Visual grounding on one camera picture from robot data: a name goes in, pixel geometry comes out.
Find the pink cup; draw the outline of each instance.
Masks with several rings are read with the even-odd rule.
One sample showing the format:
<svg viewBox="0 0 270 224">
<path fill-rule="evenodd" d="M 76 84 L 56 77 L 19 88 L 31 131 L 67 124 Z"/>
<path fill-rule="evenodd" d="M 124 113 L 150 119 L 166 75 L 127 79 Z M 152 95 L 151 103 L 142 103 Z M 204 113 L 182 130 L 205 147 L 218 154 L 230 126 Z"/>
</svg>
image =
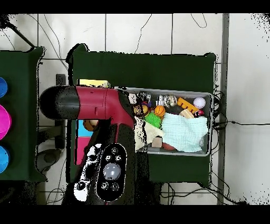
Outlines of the pink cup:
<svg viewBox="0 0 270 224">
<path fill-rule="evenodd" d="M 0 140 L 4 138 L 11 127 L 11 116 L 6 109 L 0 105 Z"/>
</svg>

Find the green spiky ball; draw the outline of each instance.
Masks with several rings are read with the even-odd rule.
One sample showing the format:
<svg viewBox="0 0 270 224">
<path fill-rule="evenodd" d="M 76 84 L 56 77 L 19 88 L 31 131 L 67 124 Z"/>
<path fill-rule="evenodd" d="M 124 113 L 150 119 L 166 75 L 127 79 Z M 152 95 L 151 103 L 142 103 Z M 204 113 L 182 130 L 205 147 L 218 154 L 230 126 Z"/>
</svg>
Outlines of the green spiky ball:
<svg viewBox="0 0 270 224">
<path fill-rule="evenodd" d="M 160 128 L 161 127 L 161 119 L 153 112 L 145 117 L 146 122 L 150 123 L 154 127 Z"/>
</svg>

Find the towel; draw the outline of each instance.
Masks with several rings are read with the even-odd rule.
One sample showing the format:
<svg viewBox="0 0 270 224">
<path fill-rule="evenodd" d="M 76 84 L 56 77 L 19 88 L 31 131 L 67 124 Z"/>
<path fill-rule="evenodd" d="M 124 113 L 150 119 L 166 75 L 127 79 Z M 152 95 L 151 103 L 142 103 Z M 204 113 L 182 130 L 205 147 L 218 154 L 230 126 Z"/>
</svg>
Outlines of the towel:
<svg viewBox="0 0 270 224">
<path fill-rule="evenodd" d="M 153 125 L 146 122 L 145 120 L 142 120 L 138 117 L 135 117 L 135 119 L 136 119 L 136 125 L 134 129 L 135 152 L 137 152 L 140 148 L 152 143 L 155 137 L 164 136 L 164 132 L 162 130 L 154 127 Z M 146 132 L 146 144 L 145 144 L 145 134 L 142 128 L 144 124 L 145 124 L 144 129 Z"/>
<path fill-rule="evenodd" d="M 201 151 L 200 141 L 208 133 L 207 118 L 187 119 L 180 115 L 165 113 L 162 121 L 162 141 L 178 151 L 188 153 Z"/>
</svg>

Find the light blue cloth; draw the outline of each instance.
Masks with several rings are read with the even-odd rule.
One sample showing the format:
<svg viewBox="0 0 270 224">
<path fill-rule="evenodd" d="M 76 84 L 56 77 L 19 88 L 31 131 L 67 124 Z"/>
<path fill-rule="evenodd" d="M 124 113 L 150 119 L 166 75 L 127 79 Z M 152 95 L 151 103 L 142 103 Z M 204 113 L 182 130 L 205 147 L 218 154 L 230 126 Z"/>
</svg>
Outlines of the light blue cloth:
<svg viewBox="0 0 270 224">
<path fill-rule="evenodd" d="M 162 121 L 162 141 L 178 151 L 188 153 L 201 151 L 200 140 L 208 133 L 207 118 L 187 119 L 180 115 L 165 113 Z"/>
</svg>

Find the orange ball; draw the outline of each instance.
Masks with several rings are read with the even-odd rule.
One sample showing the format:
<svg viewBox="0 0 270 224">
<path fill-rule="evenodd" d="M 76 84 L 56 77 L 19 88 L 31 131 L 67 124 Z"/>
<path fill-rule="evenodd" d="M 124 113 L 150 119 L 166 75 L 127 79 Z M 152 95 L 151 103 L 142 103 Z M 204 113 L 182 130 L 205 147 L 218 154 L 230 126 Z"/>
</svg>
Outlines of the orange ball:
<svg viewBox="0 0 270 224">
<path fill-rule="evenodd" d="M 154 111 L 155 115 L 159 116 L 159 117 L 163 117 L 165 114 L 165 107 L 162 105 L 157 105 L 155 107 L 155 111 Z"/>
</svg>

